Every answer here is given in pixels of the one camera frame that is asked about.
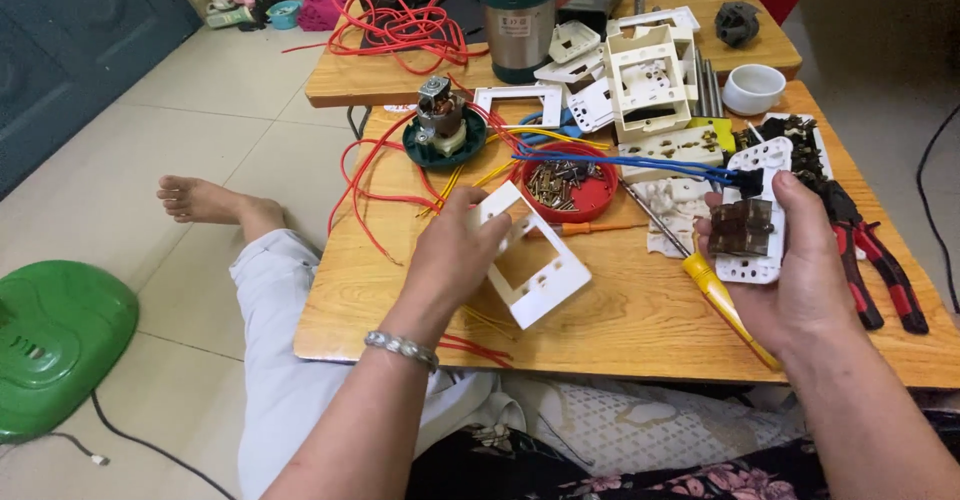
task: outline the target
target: red and black pliers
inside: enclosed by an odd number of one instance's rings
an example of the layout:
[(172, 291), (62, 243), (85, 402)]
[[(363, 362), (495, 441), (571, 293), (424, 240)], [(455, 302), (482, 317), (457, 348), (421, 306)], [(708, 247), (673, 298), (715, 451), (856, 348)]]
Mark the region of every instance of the red and black pliers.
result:
[(887, 247), (883, 246), (874, 232), (874, 228), (880, 223), (864, 222), (863, 216), (857, 210), (857, 204), (835, 181), (826, 182), (820, 196), (826, 207), (830, 225), (833, 226), (833, 232), (837, 236), (837, 246), (840, 248), (840, 259), (843, 260), (846, 282), (856, 301), (856, 311), (860, 321), (863, 322), (863, 327), (867, 330), (883, 327), (883, 316), (877, 310), (873, 298), (870, 297), (867, 286), (863, 284), (854, 245), (867, 253), (867, 260), (870, 260), (873, 267), (880, 273), (890, 291), (890, 297), (893, 298), (903, 329), (912, 334), (929, 333), (930, 327), (917, 303), (917, 296), (913, 292), (910, 280), (906, 278), (900, 263), (890, 254)]

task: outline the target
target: metal rod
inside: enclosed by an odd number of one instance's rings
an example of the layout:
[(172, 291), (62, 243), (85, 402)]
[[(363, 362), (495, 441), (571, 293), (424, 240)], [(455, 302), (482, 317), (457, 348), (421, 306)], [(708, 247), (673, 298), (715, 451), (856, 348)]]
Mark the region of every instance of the metal rod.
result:
[(707, 107), (707, 117), (716, 117), (716, 99), (714, 98), (714, 64), (711, 60), (703, 60), (703, 80), (706, 81), (706, 99), (710, 100)]
[(713, 107), (716, 109), (714, 117), (723, 117), (723, 99), (720, 97), (720, 82), (716, 70), (713, 72)]
[(703, 58), (700, 56), (700, 48), (694, 48), (693, 51), (693, 77), (697, 80), (697, 107), (696, 113), (698, 117), (703, 117), (706, 115), (704, 108), (704, 94), (707, 92), (704, 89), (704, 75), (703, 75)]
[(627, 194), (630, 194), (630, 198), (632, 198), (636, 202), (636, 204), (640, 206), (640, 208), (643, 211), (646, 211), (647, 216), (650, 217), (650, 221), (653, 222), (660, 229), (661, 232), (663, 232), (666, 238), (669, 239), (671, 243), (673, 243), (673, 246), (677, 247), (677, 250), (679, 250), (679, 253), (682, 254), (684, 258), (689, 257), (690, 251), (687, 250), (686, 247), (684, 247), (684, 244), (680, 242), (677, 236), (673, 235), (673, 232), (671, 232), (666, 227), (666, 224), (664, 224), (664, 222), (654, 214), (654, 211), (650, 211), (650, 208), (647, 207), (647, 204), (646, 202), (643, 201), (643, 198), (641, 198), (641, 196), (637, 194), (636, 191), (630, 188), (630, 186), (627, 185), (625, 181), (623, 181), (622, 177), (618, 177), (618, 180), (620, 180), (620, 187), (623, 187), (623, 189), (627, 191)]

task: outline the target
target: tile floor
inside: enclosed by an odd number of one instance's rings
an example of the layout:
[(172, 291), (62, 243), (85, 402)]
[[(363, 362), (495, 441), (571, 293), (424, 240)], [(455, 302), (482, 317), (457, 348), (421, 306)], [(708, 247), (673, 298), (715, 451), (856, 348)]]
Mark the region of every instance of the tile floor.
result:
[[(862, 4), (855, 10), (836, 1), (803, 0), (785, 25), (804, 57), (800, 78), (946, 296), (912, 174), (960, 100), (960, 83), (936, 38), (917, 36), (933, 28), (889, 22), (889, 15), (906, 19), (910, 0), (855, 0)], [(883, 22), (872, 24), (874, 17)], [(324, 220), (343, 190), (335, 155), (353, 135), (344, 109), (314, 110), (304, 98), (321, 51), (280, 51), (325, 38), (201, 31), (0, 202), (0, 273), (37, 260), (83, 260), (139, 293), (139, 330), (99, 388), (104, 411), (234, 494), (245, 393), (242, 323), (227, 266), (242, 243), (233, 228), (173, 223), (154, 190), (160, 175), (175, 173), (269, 196), (323, 245)], [(901, 51), (909, 59), (899, 61)], [(956, 138), (944, 134), (926, 182), (942, 233), (960, 252)], [(90, 403), (61, 429), (112, 463), (94, 466), (55, 437), (12, 451), (0, 446), (0, 498), (220, 498), (105, 430)]]

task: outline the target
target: wooden table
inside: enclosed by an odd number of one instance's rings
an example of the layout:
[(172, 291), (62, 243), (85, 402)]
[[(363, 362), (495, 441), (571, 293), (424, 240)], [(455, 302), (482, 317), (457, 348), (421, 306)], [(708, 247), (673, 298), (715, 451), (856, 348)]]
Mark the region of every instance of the wooden table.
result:
[[(705, 59), (713, 61), (713, 68), (718, 72), (729, 72), (741, 64), (760, 63), (779, 69), (788, 80), (793, 79), (800, 69), (800, 55), (770, 15), (758, 16), (760, 33), (743, 49), (731, 49), (714, 36), (714, 16), (720, 5), (727, 1), (746, 1), (765, 10), (759, 0), (646, 0), (646, 8), (689, 6), (702, 28), (695, 37), (697, 47)], [(633, 10), (634, 0), (623, 0), (614, 15), (633, 15)], [(349, 35), (344, 37), (344, 44), (355, 48), (359, 43), (360, 32), (350, 29)], [(486, 43), (472, 44), (469, 49), (479, 51), (486, 47)], [(437, 59), (423, 51), (402, 55), (404, 61), (421, 69)], [(466, 69), (443, 64), (434, 74), (445, 76), (448, 72), (470, 89), (505, 85), (494, 76), (489, 55), (471, 59)], [(335, 56), (324, 52), (307, 81), (306, 96), (314, 108), (413, 104), (417, 89), (425, 79), (403, 70), (391, 56)]]
[[(499, 112), (517, 122), (533, 111), (521, 102)], [(776, 112), (812, 113), (837, 181), (852, 197), (863, 216), (880, 221), (880, 239), (903, 265), (930, 325), (930, 334), (907, 334), (894, 314), (880, 275), (867, 263), (861, 267), (870, 294), (886, 319), (886, 326), (870, 334), (873, 343), (907, 385), (960, 387), (960, 334), (927, 273), (906, 248), (886, 212), (826, 122), (807, 88), (790, 82)], [(400, 118), (382, 109), (373, 112), (366, 136), (378, 138)], [(739, 119), (734, 129), (746, 128)], [(609, 139), (609, 132), (593, 139)], [(400, 141), (400, 133), (393, 139)], [(364, 145), (358, 160), (368, 152)], [(385, 150), (373, 163), (362, 187), (379, 194), (421, 194), (426, 191), (414, 164), (396, 150)], [(502, 142), (488, 145), (472, 159), (460, 178), (472, 185), (505, 162), (509, 149)], [(430, 172), (438, 190), (448, 172)], [(492, 190), (499, 181), (485, 187)], [(415, 218), (421, 208), (409, 204), (358, 200), (369, 229), (390, 254), (406, 263), (417, 236), (426, 226)], [(646, 216), (626, 193), (619, 191), (609, 211), (598, 222), (645, 221)], [(679, 260), (646, 251), (646, 228), (603, 232), (564, 239), (593, 273), (593, 280), (558, 309), (526, 331), (513, 326), (503, 334), (458, 312), (449, 334), (469, 338), (486, 347), (507, 351), (520, 369), (608, 374), (659, 379), (697, 379), (741, 382), (783, 382), (783, 374), (764, 367), (719, 315), (702, 298), (680, 267)], [(553, 248), (543, 239), (526, 239), (517, 270), (546, 264)], [(530, 263), (522, 265), (524, 259)], [(406, 269), (381, 256), (360, 230), (352, 209), (342, 208), (329, 237), (306, 307), (294, 338), (294, 352), (308, 359), (352, 361), (363, 350), (363, 337), (374, 329), (400, 293)], [(494, 318), (511, 321), (509, 310), (489, 282), (474, 308)], [(474, 355), (440, 349), (446, 365), (491, 366)]]

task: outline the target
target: person's hand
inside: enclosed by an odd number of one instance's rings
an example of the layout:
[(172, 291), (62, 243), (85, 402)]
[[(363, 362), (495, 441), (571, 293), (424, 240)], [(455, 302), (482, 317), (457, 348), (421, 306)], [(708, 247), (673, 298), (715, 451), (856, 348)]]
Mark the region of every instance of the person's hand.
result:
[[(726, 283), (747, 331), (778, 359), (808, 344), (811, 336), (866, 336), (823, 202), (789, 171), (774, 176), (774, 194), (786, 213), (786, 252), (778, 282)], [(721, 203), (710, 192), (706, 204)], [(707, 250), (709, 220), (696, 224), (698, 248)]]
[(467, 227), (471, 205), (486, 197), (487, 193), (480, 188), (454, 188), (439, 215), (416, 239), (397, 303), (427, 315), (428, 323), (441, 322), (446, 328), (454, 310), (483, 282), (497, 257), (500, 241), (510, 231), (512, 221), (505, 212), (475, 231)]

